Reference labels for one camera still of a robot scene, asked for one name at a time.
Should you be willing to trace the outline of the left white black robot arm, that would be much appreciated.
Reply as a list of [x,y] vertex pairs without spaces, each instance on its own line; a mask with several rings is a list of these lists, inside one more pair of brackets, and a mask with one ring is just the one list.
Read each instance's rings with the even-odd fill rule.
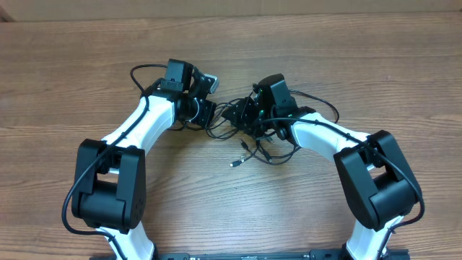
[[112,259],[155,259],[156,248],[141,223],[146,207],[148,152],[176,121],[206,128],[216,105],[207,100],[216,76],[170,59],[165,75],[141,89],[136,110],[101,140],[85,139],[77,152],[74,184],[63,203],[64,227],[102,236]]

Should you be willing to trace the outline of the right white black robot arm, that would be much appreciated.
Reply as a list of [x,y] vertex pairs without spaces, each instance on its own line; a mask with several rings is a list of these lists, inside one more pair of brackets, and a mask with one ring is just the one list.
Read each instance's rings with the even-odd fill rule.
[[300,107],[282,74],[262,79],[252,93],[227,106],[222,117],[260,141],[273,135],[335,163],[356,222],[348,241],[334,250],[312,250],[310,259],[409,259],[387,245],[396,229],[423,217],[422,190],[393,135],[348,130],[309,107]]

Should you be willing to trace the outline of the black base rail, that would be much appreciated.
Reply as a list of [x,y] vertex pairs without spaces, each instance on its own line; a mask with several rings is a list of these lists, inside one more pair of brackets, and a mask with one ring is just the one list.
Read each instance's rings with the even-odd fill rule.
[[196,254],[162,253],[154,254],[159,260],[339,260],[349,259],[345,249],[313,249],[309,252],[285,253],[219,253]]

